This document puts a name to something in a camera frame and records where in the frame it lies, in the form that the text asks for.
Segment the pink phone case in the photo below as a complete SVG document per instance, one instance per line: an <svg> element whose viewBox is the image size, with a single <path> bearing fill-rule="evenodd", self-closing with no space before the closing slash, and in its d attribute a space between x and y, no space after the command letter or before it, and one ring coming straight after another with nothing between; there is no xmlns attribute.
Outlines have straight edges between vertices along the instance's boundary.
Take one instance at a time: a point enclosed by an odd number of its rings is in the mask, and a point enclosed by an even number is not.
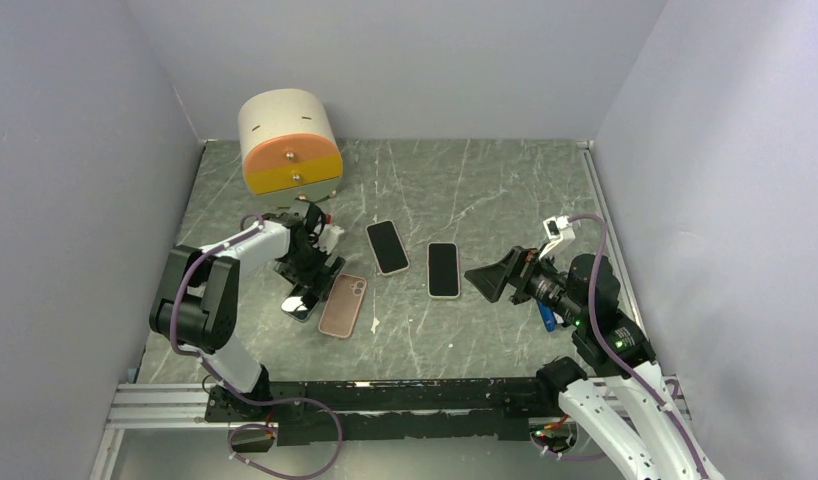
<svg viewBox="0 0 818 480"><path fill-rule="evenodd" d="M338 338L349 338L354 330L367 288L365 278L339 274L328 295L318 331Z"/></svg>

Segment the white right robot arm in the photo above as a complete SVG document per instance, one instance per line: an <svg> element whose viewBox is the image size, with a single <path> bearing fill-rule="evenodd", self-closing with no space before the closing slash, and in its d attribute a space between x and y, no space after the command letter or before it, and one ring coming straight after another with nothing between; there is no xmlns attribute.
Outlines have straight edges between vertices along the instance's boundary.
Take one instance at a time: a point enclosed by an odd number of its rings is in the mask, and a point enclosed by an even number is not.
<svg viewBox="0 0 818 480"><path fill-rule="evenodd" d="M651 343L620 309L620 282L606 256L581 254L560 271L536 250L514 247L465 278L490 302L512 287L512 304L535 300L572 327L577 354L623 411L609 406L595 380L570 357L537 371L536 405L572 419L624 478L722 478L673 399Z"/></svg>

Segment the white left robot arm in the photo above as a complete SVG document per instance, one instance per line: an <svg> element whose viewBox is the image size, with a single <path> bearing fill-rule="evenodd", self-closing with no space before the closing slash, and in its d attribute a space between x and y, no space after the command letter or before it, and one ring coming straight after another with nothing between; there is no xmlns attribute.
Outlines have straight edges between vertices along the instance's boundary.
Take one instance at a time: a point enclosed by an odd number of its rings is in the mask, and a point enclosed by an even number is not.
<svg viewBox="0 0 818 480"><path fill-rule="evenodd" d="M345 264L334 253L344 233L316 203L295 200L279 213L244 216L238 233L226 239L199 248L177 245L149 313L150 329L174 353L197 359L243 418L260 419L273 403L270 374L236 334L240 281L271 266L291 285L282 312L305 322Z"/></svg>

